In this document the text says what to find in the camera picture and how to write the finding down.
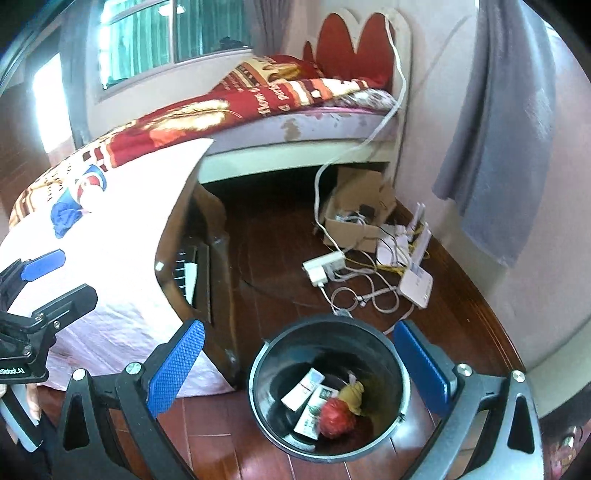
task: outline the brown door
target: brown door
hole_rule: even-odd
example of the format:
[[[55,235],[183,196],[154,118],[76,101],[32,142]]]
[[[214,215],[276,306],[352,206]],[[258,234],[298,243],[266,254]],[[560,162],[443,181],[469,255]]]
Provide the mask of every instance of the brown door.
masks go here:
[[[0,96],[0,201],[7,216],[19,194],[49,167],[33,89],[26,82],[10,87]]]

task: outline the cardboard box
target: cardboard box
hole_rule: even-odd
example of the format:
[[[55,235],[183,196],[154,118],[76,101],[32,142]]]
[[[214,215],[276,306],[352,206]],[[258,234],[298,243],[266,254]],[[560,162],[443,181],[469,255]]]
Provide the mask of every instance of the cardboard box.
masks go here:
[[[394,188],[382,184],[380,172],[360,168],[339,167],[337,185],[324,205],[324,227],[339,247],[375,253],[382,225],[396,207]],[[371,225],[339,222],[337,215],[356,212],[361,205],[375,209]],[[324,243],[332,245],[327,236]]]

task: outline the wooden floor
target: wooden floor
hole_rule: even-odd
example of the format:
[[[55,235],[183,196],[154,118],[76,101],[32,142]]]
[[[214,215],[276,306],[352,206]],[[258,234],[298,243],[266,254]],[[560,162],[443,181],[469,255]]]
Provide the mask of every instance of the wooden floor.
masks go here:
[[[324,191],[334,180],[331,175],[327,173]],[[228,211],[240,356],[246,363],[254,358],[263,339],[272,338],[285,325],[301,316],[330,311],[301,269],[303,261],[329,251],[312,234],[312,178],[313,171],[289,171],[207,186]],[[440,263],[436,257],[425,260],[424,268],[434,277],[433,293],[428,308],[411,318],[455,362],[467,362],[484,374],[505,374],[509,368],[494,335],[478,321],[474,301],[464,299],[458,282],[449,278],[449,269]],[[370,291],[363,278],[349,286],[358,293]],[[343,306],[349,301],[345,294],[336,300]],[[389,308],[394,298],[383,295],[378,303]],[[385,330],[409,306],[401,300],[397,312],[384,315],[370,304],[358,307],[354,316]],[[57,421],[63,394],[44,388],[41,397],[45,411]],[[134,472],[142,479],[150,478],[121,414],[115,413],[114,418]],[[243,391],[177,400],[159,421],[200,480],[396,480],[435,428],[414,387],[407,420],[391,440],[365,458],[346,464],[307,463],[275,448],[259,432]]]

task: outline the baseboard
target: baseboard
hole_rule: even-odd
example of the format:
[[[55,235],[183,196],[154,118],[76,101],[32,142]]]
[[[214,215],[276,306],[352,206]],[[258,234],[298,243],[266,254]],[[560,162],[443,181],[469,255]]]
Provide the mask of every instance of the baseboard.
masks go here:
[[[413,217],[413,214],[400,202],[397,204],[394,215],[405,225]],[[472,322],[476,321],[479,328],[488,332],[507,369],[525,372],[521,357],[505,328],[466,272],[436,238],[431,238],[428,251],[431,258],[444,270],[445,277],[453,281],[455,288],[451,292],[461,292],[462,301],[467,303],[470,309]]]

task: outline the headboard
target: headboard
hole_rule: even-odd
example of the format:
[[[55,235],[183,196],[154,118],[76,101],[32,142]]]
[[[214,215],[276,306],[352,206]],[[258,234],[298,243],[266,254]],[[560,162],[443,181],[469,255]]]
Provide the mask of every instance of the headboard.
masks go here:
[[[401,70],[407,81],[407,94],[397,112],[399,126],[393,160],[384,173],[387,180],[394,181],[411,82],[412,38],[404,17],[394,8],[384,8],[357,20],[352,10],[339,8],[324,19],[318,34],[306,41],[303,59],[315,62],[327,77],[382,79],[386,89],[399,98],[402,78],[396,70],[384,17],[388,19],[400,56]]]

